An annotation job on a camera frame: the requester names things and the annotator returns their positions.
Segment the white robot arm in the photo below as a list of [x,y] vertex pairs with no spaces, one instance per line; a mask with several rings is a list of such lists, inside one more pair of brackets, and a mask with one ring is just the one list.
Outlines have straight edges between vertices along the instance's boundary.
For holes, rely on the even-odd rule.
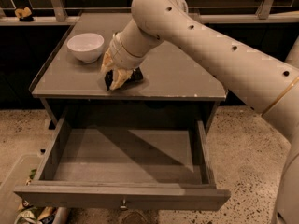
[[185,0],[133,0],[131,13],[102,61],[101,73],[113,73],[109,88],[162,42],[182,49],[290,142],[271,224],[299,224],[299,69],[193,20]]

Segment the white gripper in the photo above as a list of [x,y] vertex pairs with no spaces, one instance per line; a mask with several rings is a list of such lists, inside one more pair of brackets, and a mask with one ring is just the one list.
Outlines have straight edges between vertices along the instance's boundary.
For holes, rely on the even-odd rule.
[[106,74],[113,70],[112,83],[109,88],[114,91],[131,77],[132,70],[136,69],[143,61],[143,57],[132,55],[126,50],[121,42],[121,33],[118,33],[117,41],[114,41],[112,37],[109,43],[109,48],[103,57],[100,72]]

